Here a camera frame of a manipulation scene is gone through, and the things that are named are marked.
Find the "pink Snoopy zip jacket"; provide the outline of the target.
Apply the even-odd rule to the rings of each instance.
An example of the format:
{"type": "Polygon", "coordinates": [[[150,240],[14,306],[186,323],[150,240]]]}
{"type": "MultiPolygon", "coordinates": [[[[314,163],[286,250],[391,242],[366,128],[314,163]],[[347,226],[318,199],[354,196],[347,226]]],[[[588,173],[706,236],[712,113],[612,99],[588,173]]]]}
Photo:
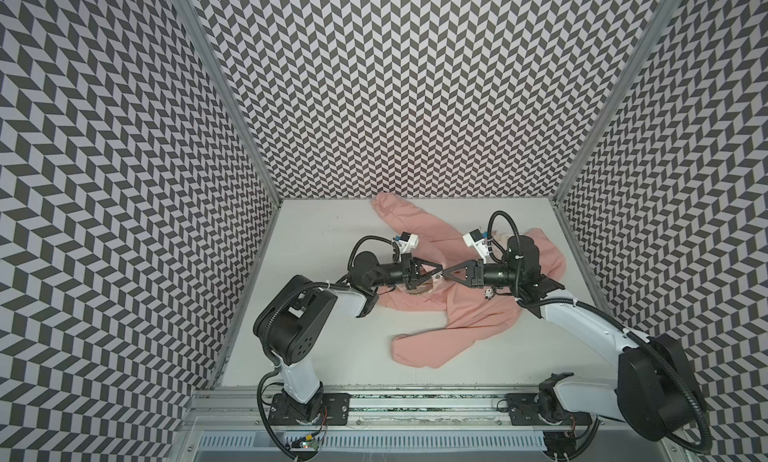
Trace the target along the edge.
{"type": "MultiPolygon", "coordinates": [[[[395,232],[420,237],[415,251],[420,258],[450,267],[477,256],[453,226],[397,195],[381,193],[374,197],[372,207],[395,232]]],[[[442,329],[392,340],[392,359],[415,368],[443,366],[476,341],[511,328],[522,314],[512,296],[487,299],[483,289],[442,280],[414,293],[401,288],[381,293],[378,304],[403,312],[443,312],[447,316],[447,325],[442,329]]]]}

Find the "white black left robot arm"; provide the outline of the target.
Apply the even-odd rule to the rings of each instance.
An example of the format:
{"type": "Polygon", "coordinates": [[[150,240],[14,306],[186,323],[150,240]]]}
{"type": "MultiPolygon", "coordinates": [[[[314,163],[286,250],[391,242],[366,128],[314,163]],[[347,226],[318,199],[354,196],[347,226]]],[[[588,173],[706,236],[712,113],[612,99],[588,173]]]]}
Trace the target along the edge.
{"type": "Polygon", "coordinates": [[[253,325],[262,351],[273,363],[282,388],[270,401],[266,420],[275,425],[309,425],[341,408],[341,396],[324,393],[309,354],[332,315],[367,316],[379,289],[415,290],[441,274],[443,266],[410,253],[381,263],[370,251],[351,257],[347,273],[335,282],[293,276],[262,310],[253,325]]]}

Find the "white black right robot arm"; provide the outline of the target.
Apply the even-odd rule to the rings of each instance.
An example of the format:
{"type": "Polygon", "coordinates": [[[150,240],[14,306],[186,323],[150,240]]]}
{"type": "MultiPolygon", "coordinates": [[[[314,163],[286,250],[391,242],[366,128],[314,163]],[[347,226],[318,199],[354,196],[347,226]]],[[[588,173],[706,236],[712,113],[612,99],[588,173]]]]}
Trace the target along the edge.
{"type": "Polygon", "coordinates": [[[580,301],[559,281],[544,274],[540,250],[527,236],[516,236],[501,256],[478,230],[463,237],[477,258],[443,270],[442,275],[469,288],[509,289],[520,307],[555,324],[586,344],[611,367],[605,377],[554,373],[541,382],[536,399],[539,417],[550,424],[570,413],[628,424],[651,441],[673,439],[693,424],[699,440],[689,451],[711,444],[706,404],[679,343],[630,329],[597,307],[580,301]]]}

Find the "small green circuit board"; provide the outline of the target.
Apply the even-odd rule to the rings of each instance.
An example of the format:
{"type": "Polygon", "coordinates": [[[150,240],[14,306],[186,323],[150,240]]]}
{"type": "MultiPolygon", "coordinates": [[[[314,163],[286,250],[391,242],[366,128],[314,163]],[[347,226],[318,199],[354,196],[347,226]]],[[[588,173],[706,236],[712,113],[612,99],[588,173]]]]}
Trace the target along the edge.
{"type": "Polygon", "coordinates": [[[321,443],[315,436],[300,437],[290,443],[290,448],[293,450],[314,450],[318,451],[321,443]]]}

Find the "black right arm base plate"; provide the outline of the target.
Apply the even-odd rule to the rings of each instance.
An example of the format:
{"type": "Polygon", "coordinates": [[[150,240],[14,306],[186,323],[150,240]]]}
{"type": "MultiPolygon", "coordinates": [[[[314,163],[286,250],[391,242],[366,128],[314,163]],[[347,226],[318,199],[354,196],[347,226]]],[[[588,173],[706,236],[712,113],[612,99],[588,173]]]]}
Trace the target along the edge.
{"type": "Polygon", "coordinates": [[[584,412],[565,412],[556,415],[556,420],[547,420],[539,413],[537,395],[526,392],[507,393],[496,404],[496,410],[507,415],[513,426],[549,426],[563,428],[588,427],[593,417],[584,412]]]}

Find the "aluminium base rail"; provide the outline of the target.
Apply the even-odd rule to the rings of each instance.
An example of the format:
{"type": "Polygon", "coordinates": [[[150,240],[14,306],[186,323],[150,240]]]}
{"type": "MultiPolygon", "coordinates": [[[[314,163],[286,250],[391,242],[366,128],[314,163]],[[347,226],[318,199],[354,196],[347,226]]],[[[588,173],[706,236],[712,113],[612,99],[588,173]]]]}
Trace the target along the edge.
{"type": "MultiPolygon", "coordinates": [[[[179,431],[263,428],[257,403],[278,391],[254,386],[218,387],[194,393],[179,431]]],[[[570,422],[548,425],[537,415],[507,406],[508,394],[532,395],[530,385],[507,386],[333,386],[328,393],[348,393],[344,430],[543,430],[566,431],[570,422]]]]}

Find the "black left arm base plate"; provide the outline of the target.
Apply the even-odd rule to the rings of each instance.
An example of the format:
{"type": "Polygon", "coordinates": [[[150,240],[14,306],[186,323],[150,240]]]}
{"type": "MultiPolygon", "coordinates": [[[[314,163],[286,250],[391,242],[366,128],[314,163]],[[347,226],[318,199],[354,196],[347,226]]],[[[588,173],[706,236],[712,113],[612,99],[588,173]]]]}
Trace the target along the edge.
{"type": "Polygon", "coordinates": [[[317,393],[307,403],[300,403],[281,392],[272,399],[268,422],[278,426],[345,426],[350,401],[349,393],[317,393]]]}

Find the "aluminium corner post right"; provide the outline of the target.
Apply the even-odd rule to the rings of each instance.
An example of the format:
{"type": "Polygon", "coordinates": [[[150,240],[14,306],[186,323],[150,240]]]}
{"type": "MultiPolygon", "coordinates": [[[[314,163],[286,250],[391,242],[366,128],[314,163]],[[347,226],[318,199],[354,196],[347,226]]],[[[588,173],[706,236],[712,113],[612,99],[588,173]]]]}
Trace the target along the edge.
{"type": "Polygon", "coordinates": [[[603,137],[603,134],[606,132],[611,121],[621,107],[624,98],[631,91],[644,64],[651,57],[654,48],[668,27],[668,24],[678,7],[682,4],[682,1],[683,0],[660,0],[647,27],[640,34],[638,43],[631,53],[627,64],[620,71],[617,81],[608,94],[597,119],[587,133],[573,162],[566,171],[562,182],[554,192],[554,196],[551,199],[554,206],[560,207],[563,205],[567,198],[567,194],[582,173],[592,153],[603,137]]]}

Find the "aluminium corner post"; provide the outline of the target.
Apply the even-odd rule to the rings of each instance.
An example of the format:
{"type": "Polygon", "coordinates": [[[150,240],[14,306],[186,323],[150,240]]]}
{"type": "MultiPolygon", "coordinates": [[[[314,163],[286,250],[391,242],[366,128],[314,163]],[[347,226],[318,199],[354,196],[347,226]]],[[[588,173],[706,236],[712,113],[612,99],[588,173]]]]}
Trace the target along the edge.
{"type": "Polygon", "coordinates": [[[573,162],[566,171],[562,182],[554,192],[554,196],[551,199],[554,206],[560,207],[563,205],[567,198],[567,194],[582,173],[592,153],[603,137],[603,134],[606,132],[611,121],[621,107],[624,98],[631,91],[644,64],[651,57],[654,48],[668,27],[668,24],[678,7],[682,4],[682,1],[683,0],[660,0],[647,27],[640,34],[638,43],[631,53],[627,64],[620,71],[617,81],[608,94],[597,119],[587,133],[573,162]]]}
{"type": "Polygon", "coordinates": [[[267,166],[261,157],[257,141],[249,129],[240,105],[236,101],[234,93],[228,84],[223,71],[223,66],[214,53],[213,47],[204,31],[203,24],[201,23],[191,0],[170,1],[209,76],[213,87],[223,103],[241,143],[248,153],[254,170],[263,183],[269,200],[273,205],[279,206],[282,199],[273,183],[269,171],[267,170],[267,166]]]}

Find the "aluminium corner post left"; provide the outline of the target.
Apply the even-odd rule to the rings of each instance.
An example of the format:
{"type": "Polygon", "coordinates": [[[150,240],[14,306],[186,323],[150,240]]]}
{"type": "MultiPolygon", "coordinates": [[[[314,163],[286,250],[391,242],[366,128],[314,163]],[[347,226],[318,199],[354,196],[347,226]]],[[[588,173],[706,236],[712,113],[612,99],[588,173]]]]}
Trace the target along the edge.
{"type": "Polygon", "coordinates": [[[191,0],[170,1],[209,76],[213,87],[223,103],[241,143],[248,153],[254,170],[263,183],[269,200],[273,205],[279,206],[282,199],[273,183],[269,171],[267,170],[267,166],[261,157],[257,141],[249,129],[240,105],[236,101],[234,93],[228,84],[223,71],[223,66],[214,53],[213,47],[204,31],[203,24],[201,23],[191,0]]]}

